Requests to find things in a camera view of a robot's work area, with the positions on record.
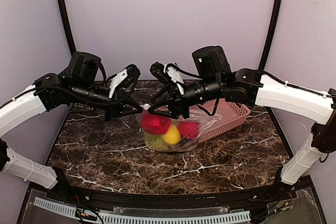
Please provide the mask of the red toy bell pepper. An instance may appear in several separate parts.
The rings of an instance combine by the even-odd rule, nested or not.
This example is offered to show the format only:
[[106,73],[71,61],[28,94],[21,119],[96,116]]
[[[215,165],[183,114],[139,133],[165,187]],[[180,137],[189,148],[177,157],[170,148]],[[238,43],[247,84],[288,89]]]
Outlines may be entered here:
[[171,120],[164,116],[146,114],[140,123],[141,129],[151,135],[163,135],[171,126]]

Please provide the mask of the clear zip top bag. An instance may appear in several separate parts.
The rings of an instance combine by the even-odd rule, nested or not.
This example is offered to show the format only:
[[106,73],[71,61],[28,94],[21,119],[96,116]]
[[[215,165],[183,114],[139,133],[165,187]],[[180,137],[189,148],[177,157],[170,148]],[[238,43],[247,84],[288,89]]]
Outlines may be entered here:
[[190,117],[171,119],[148,112],[146,104],[142,113],[136,115],[144,142],[149,149],[158,152],[188,152],[195,149],[201,137],[220,122],[222,115],[209,116],[198,107],[190,108]]

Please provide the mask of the yellow toy lemon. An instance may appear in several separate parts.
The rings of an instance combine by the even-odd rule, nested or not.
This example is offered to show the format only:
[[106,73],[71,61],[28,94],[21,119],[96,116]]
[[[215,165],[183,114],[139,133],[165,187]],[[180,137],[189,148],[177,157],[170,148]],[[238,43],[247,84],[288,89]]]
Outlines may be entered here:
[[181,141],[181,134],[175,124],[171,124],[167,132],[162,135],[162,139],[168,145],[176,145]]

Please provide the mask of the green toy chayote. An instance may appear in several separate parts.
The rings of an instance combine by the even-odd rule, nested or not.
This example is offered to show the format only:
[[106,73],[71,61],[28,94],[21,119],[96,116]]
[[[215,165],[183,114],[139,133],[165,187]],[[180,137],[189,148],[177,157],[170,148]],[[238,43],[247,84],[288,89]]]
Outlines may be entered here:
[[148,134],[146,132],[144,132],[144,136],[145,136],[145,142],[146,143],[156,142],[156,140],[159,137],[158,135],[152,135],[152,134]]

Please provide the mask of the yellow toy napa cabbage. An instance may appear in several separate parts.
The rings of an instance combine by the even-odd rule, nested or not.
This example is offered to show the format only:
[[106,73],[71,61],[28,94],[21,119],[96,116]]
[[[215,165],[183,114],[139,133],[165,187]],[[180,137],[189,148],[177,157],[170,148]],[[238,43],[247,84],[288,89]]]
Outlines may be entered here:
[[156,142],[147,143],[147,145],[150,149],[159,152],[166,152],[170,150],[170,146],[165,143],[161,136],[158,137]]

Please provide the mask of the pink perforated plastic basket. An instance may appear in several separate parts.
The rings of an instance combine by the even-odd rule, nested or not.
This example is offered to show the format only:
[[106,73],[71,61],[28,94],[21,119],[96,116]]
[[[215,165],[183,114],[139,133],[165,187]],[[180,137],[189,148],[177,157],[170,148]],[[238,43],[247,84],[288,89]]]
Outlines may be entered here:
[[249,115],[250,109],[247,106],[221,99],[216,114],[210,116],[210,118],[216,118],[215,122],[207,129],[202,130],[199,142],[205,142],[243,125]]

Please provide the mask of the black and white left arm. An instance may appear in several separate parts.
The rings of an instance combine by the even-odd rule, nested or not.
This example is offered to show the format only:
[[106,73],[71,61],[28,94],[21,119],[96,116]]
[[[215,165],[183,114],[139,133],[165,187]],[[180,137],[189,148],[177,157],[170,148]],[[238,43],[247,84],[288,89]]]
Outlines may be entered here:
[[[104,118],[138,114],[142,107],[131,98],[140,70],[130,64],[117,74],[106,76],[101,58],[76,51],[61,73],[49,73],[1,105],[1,136],[27,120],[60,105],[84,104],[104,111]],[[46,189],[66,183],[61,169],[38,164],[1,141],[1,172],[33,182]]]

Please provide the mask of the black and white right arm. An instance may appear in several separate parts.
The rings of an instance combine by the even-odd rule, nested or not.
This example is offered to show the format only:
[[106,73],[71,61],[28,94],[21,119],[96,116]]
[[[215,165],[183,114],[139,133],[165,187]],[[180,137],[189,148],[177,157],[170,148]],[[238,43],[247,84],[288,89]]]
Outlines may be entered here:
[[280,170],[280,181],[293,185],[325,154],[335,151],[335,90],[316,91],[280,80],[263,71],[242,68],[233,72],[221,46],[192,53],[196,81],[185,84],[177,65],[154,63],[150,72],[164,88],[152,98],[149,113],[188,118],[190,107],[224,99],[247,106],[291,112],[314,121],[306,142]]

